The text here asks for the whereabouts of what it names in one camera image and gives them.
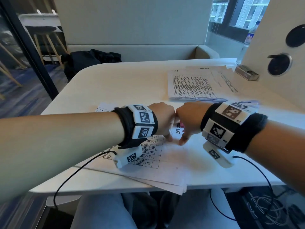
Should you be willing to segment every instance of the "fist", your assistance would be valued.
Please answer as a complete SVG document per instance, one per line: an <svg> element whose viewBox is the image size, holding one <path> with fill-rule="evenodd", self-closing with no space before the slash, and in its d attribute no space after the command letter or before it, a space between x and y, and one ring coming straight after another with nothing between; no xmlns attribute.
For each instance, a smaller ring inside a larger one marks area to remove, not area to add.
<svg viewBox="0 0 305 229"><path fill-rule="evenodd" d="M175 120L174 107L164 102L151 104L148 107L154 112L158 120L156 135L164 135L168 141L172 141L173 137L170 134L170 128L173 126Z"/></svg>
<svg viewBox="0 0 305 229"><path fill-rule="evenodd" d="M176 121L184 124L184 133L179 140L179 145L184 145L191 135L200 133L200 125L203 116L212 104L201 101L187 102L176 109Z"/></svg>

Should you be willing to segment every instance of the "stack of paper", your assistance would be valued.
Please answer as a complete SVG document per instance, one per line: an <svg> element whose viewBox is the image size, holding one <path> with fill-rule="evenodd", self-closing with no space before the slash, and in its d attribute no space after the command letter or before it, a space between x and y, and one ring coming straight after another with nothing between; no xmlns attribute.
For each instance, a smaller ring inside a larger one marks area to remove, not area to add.
<svg viewBox="0 0 305 229"><path fill-rule="evenodd" d="M96 112L112 111L115 107L117 107L115 104L101 103ZM182 130L183 128L180 128L179 124L171 130L175 141L171 143L167 142L163 136L154 135L148 138L141 144L143 154L121 169L116 168L110 154L104 154L94 159L85 168L123 175L182 195L186 192L186 180L189 175L186 167L187 151L184 146L177 144ZM82 166L89 159L76 166Z"/></svg>
<svg viewBox="0 0 305 229"><path fill-rule="evenodd" d="M172 100L201 100L205 102L253 103L230 81L233 70L226 66L193 67L172 70L167 73L168 96Z"/></svg>

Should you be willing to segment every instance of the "wristband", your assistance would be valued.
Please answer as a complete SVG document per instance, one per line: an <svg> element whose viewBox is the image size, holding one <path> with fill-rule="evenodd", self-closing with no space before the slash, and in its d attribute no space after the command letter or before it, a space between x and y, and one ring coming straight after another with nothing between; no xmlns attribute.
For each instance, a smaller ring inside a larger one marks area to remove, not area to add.
<svg viewBox="0 0 305 229"><path fill-rule="evenodd" d="M202 119L202 135L226 153L244 153L267 123L267 116L255 112L255 108L239 102L213 104Z"/></svg>
<svg viewBox="0 0 305 229"><path fill-rule="evenodd" d="M158 129L158 120L153 111L143 105L129 105L114 108L124 128L124 140L118 144L119 149L139 146Z"/></svg>

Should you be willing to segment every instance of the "table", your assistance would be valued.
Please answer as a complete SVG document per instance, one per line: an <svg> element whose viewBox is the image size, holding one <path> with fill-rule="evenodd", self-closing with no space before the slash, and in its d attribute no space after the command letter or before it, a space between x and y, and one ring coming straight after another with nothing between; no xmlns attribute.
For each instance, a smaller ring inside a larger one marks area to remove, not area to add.
<svg viewBox="0 0 305 229"><path fill-rule="evenodd" d="M167 71L185 66L234 66L236 59L197 59L155 62L125 62L99 64L83 69L59 93L42 114L63 114L93 112L101 102L127 104L152 104L164 101L178 108L183 103L168 100ZM242 77L238 80L249 82ZM248 90L260 100L259 112L269 115L270 119L292 126L305 128L304 111L284 98L269 91L259 82L254 82ZM229 169L222 168L202 149L205 139L193 135L189 143L191 178L188 189L206 189L217 187L241 188L267 185L261 173L239 160ZM272 185L283 182L262 166L258 167L268 177ZM30 190L35 194L53 194L72 173L71 167L50 180ZM60 190L61 195L82 193L123 193L154 191L158 188L131 180L126 177L82 169Z"/></svg>

